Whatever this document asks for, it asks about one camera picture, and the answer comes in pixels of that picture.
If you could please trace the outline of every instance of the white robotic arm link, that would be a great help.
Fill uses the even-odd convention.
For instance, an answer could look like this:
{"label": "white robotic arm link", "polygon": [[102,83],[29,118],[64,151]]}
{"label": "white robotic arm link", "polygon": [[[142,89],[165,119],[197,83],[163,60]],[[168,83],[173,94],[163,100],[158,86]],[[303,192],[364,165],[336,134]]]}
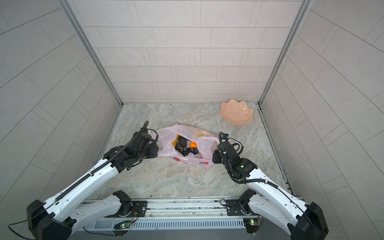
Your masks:
{"label": "white robotic arm link", "polygon": [[[133,210],[135,208],[131,198],[123,191],[114,192],[85,207],[78,206],[101,184],[122,170],[129,170],[145,158],[157,157],[158,136],[152,139],[147,125],[148,121],[125,146],[112,148],[92,169],[66,189],[44,202],[35,200],[27,207],[28,227],[37,240],[66,240],[75,231],[100,218],[111,215],[126,217],[137,210]],[[240,145],[230,144],[227,134],[221,132],[219,139],[220,144],[214,152],[213,162],[224,164],[233,181],[250,187],[239,198],[240,215],[262,215],[283,229],[292,240],[325,238],[328,228],[319,206],[313,202],[308,205],[291,195],[253,162],[240,158],[243,146],[238,152]]]}

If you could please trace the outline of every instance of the pink plastic bag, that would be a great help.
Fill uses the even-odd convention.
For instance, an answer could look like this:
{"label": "pink plastic bag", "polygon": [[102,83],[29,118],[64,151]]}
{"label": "pink plastic bag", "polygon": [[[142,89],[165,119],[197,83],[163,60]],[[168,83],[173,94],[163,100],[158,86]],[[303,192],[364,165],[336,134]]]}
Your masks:
{"label": "pink plastic bag", "polygon": [[[159,157],[173,157],[173,159],[182,161],[186,164],[202,163],[207,166],[213,164],[212,156],[220,142],[212,133],[196,127],[178,124],[162,128],[158,130],[157,133],[159,134],[159,141],[163,144],[163,149],[157,153]],[[184,157],[176,151],[172,142],[176,140],[177,134],[188,140],[194,141],[200,154],[193,155],[193,153],[190,153]]]}

